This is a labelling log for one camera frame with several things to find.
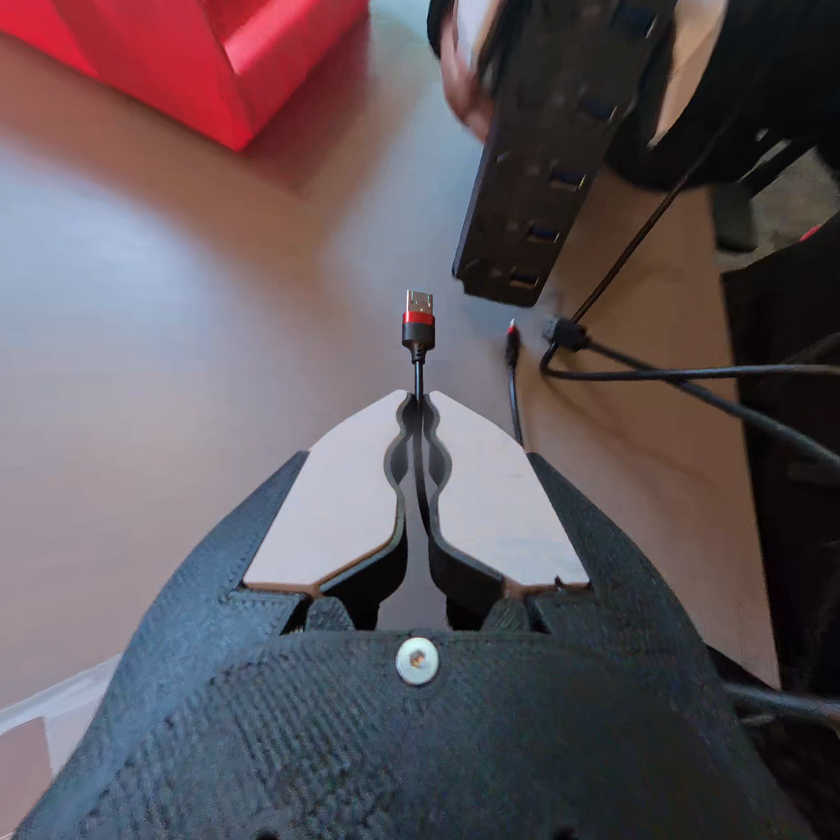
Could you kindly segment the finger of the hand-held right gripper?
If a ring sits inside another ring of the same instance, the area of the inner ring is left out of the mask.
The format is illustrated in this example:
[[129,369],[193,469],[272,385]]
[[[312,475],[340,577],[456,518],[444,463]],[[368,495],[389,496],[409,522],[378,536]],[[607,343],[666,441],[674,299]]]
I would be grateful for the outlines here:
[[458,50],[457,2],[431,1],[427,10],[427,39],[438,59],[444,98],[457,119],[477,140],[486,140],[494,102],[483,92],[476,75]]
[[728,11],[728,1],[678,1],[675,40],[656,132],[647,147],[653,149],[676,124],[697,92],[717,45]]

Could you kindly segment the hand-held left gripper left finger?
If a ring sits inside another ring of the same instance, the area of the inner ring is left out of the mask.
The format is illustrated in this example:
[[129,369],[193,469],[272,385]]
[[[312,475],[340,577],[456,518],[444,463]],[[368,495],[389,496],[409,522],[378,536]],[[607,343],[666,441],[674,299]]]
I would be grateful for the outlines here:
[[310,447],[250,562],[252,592],[339,600],[354,625],[375,627],[407,566],[407,471],[413,396],[393,391]]

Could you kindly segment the red plastic bin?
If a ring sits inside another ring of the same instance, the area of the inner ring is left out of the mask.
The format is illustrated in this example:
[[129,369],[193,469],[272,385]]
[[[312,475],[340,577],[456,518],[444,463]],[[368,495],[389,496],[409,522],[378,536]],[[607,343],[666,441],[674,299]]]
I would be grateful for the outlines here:
[[366,1],[2,1],[1,30],[241,151],[369,9]]

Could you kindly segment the black usb hub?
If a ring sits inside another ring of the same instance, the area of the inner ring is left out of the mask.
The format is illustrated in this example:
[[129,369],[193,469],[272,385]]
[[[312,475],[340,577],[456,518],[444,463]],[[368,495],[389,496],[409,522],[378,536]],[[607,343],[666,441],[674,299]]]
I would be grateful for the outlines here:
[[[538,300],[606,153],[634,109],[657,44],[671,31],[677,2],[457,2],[458,47],[493,118],[453,275],[466,294],[530,308]],[[716,209],[748,223],[753,196],[803,153],[808,141],[771,146],[735,182],[709,184]],[[663,198],[572,319],[558,319],[540,362],[543,376],[568,382],[663,382],[759,429],[794,450],[805,467],[838,478],[838,454],[698,381],[838,378],[827,364],[760,364],[667,370],[597,343],[581,320],[613,283],[707,157]]]

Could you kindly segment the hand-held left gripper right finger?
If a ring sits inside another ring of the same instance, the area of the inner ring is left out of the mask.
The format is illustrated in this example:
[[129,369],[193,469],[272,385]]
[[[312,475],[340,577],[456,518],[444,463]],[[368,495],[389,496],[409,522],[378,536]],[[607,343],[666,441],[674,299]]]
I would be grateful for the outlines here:
[[452,397],[425,396],[434,492],[429,567],[455,620],[482,624],[504,599],[590,587],[581,557],[525,449]]

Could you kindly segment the clear plastic storage box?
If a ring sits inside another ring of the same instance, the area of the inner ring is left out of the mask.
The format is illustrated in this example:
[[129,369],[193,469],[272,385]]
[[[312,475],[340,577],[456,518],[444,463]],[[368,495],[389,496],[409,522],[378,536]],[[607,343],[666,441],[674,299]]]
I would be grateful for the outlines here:
[[55,776],[67,764],[89,729],[121,657],[116,654],[2,709],[2,736],[39,721],[44,731],[43,742],[49,771]]

